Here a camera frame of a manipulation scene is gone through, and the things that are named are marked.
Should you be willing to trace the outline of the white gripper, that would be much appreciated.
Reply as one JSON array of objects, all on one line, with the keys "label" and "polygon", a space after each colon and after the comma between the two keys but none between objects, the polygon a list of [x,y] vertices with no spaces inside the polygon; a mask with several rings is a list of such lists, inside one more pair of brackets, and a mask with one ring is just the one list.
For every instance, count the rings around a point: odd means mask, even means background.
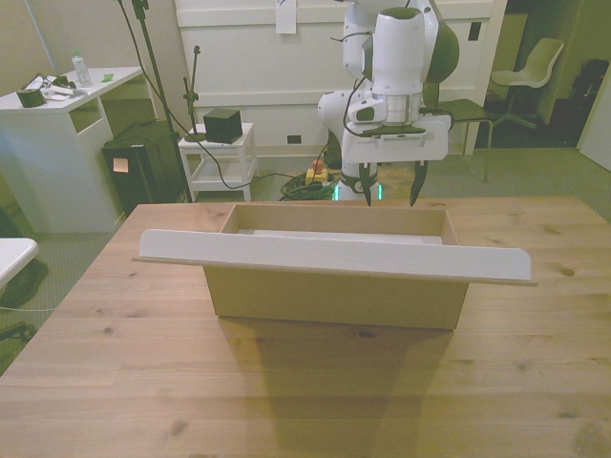
[{"label": "white gripper", "polygon": [[[427,114],[411,125],[349,122],[349,131],[344,130],[343,134],[342,160],[344,163],[360,163],[359,178],[368,206],[371,206],[371,187],[377,183],[377,172],[371,168],[371,163],[415,161],[410,192],[410,205],[413,206],[426,180],[427,160],[440,160],[448,153],[450,127],[451,117],[447,114]],[[401,129],[401,132],[368,137],[352,134],[377,128]]]}]

